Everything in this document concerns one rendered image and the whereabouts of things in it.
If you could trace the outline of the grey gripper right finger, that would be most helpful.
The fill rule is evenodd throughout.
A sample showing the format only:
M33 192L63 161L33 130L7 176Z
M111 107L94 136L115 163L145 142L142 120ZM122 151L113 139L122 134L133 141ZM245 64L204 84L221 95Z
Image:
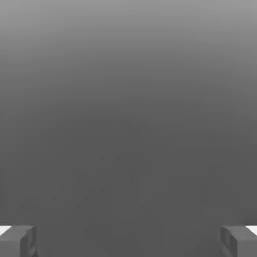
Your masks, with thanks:
M257 225L222 226L220 250L223 257L257 257Z

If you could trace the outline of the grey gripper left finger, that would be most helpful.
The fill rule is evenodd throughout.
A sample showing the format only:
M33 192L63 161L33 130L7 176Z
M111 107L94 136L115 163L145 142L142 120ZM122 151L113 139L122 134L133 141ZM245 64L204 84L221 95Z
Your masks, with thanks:
M0 225L0 257L38 257L37 228Z

